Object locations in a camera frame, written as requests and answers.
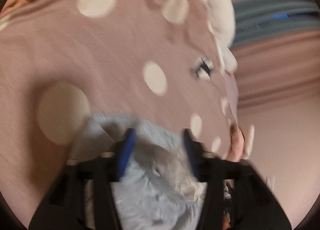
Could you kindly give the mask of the teal curtain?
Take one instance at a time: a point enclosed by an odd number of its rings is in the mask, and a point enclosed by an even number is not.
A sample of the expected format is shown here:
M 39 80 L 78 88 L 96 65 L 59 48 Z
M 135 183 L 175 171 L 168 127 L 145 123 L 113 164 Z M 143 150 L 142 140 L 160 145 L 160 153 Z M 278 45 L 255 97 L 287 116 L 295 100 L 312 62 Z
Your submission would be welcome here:
M 314 0 L 240 0 L 233 4 L 236 32 L 232 47 L 290 31 L 319 29 Z

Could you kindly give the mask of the white goose plush toy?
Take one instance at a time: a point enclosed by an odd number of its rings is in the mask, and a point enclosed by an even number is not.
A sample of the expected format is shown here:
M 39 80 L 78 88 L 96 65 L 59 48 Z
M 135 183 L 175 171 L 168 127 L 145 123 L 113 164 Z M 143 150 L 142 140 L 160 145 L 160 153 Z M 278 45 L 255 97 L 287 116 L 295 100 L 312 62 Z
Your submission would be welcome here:
M 232 0 L 201 0 L 207 9 L 208 28 L 215 38 L 221 69 L 228 73 L 237 70 L 238 63 L 231 53 L 236 23 Z

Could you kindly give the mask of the grey sweatshirt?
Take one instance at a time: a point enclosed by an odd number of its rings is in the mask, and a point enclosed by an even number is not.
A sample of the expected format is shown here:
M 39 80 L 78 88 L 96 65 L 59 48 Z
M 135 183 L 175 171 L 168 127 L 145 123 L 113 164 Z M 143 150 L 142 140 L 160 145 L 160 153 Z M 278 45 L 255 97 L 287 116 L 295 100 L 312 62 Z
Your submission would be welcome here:
M 125 131 L 135 149 L 112 192 L 123 229 L 195 229 L 206 185 L 190 173 L 181 137 L 131 115 L 95 114 L 73 143 L 70 157 L 88 161 L 110 151 Z

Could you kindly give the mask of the pink polka dot duvet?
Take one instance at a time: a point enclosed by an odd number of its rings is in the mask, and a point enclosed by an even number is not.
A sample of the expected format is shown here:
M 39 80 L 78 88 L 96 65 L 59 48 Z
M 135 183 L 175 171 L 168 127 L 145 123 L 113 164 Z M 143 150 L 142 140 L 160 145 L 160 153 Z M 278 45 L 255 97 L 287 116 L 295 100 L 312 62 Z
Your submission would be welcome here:
M 135 115 L 209 150 L 230 144 L 236 87 L 203 0 L 36 0 L 1 19 L 1 192 L 27 226 L 66 160 L 73 120 L 42 132 L 39 100 L 55 83 L 87 97 L 84 112 Z

